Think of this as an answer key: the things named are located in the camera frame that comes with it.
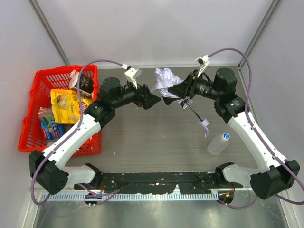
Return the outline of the lavender folding umbrella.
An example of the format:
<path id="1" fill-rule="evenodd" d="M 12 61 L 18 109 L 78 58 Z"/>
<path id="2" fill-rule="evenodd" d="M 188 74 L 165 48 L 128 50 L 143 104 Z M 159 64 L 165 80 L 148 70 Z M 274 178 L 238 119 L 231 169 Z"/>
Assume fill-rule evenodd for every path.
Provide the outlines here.
<path id="1" fill-rule="evenodd" d="M 171 97 L 171 98 L 179 98 L 168 91 L 168 88 L 173 87 L 176 84 L 183 82 L 178 76 L 174 75 L 174 73 L 169 68 L 164 69 L 155 69 L 156 83 L 153 86 L 152 90 L 159 92 L 162 97 Z M 193 101 L 189 98 L 181 99 L 179 101 L 173 102 L 178 103 L 183 109 L 190 108 L 190 110 L 198 117 L 199 124 L 205 129 L 205 138 L 209 137 L 209 122 L 207 119 L 203 119 L 199 116 L 199 114 L 192 107 Z"/>

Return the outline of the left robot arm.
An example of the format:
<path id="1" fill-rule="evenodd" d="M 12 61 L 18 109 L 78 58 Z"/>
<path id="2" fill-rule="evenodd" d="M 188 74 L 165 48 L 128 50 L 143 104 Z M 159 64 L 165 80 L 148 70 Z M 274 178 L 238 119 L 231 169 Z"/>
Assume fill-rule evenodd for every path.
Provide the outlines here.
<path id="1" fill-rule="evenodd" d="M 67 167 L 67 161 L 115 117 L 117 108 L 134 103 L 148 110 L 160 100 L 160 97 L 150 92 L 147 85 L 127 83 L 121 86 L 118 78 L 106 78 L 100 86 L 97 99 L 86 108 L 82 119 L 43 152 L 34 150 L 29 155 L 32 180 L 51 195 L 59 193 L 67 185 L 84 184 L 89 188 L 97 188 L 103 178 L 98 168 L 89 163 Z"/>

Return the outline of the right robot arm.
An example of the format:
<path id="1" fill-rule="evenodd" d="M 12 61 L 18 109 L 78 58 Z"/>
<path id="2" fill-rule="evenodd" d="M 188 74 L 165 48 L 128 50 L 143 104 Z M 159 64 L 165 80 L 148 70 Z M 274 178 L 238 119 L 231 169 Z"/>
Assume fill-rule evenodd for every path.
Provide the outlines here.
<path id="1" fill-rule="evenodd" d="M 214 80 L 195 69 L 185 80 L 165 69 L 161 80 L 167 94 L 165 103 L 173 100 L 187 101 L 200 95 L 214 101 L 216 113 L 242 139 L 257 164 L 257 169 L 240 167 L 232 162 L 216 168 L 221 182 L 235 182 L 252 188 L 254 193 L 265 200 L 292 187 L 299 173 L 296 160 L 289 161 L 266 139 L 261 129 L 252 120 L 252 113 L 245 101 L 236 94 L 237 78 L 229 68 L 219 68 Z"/>

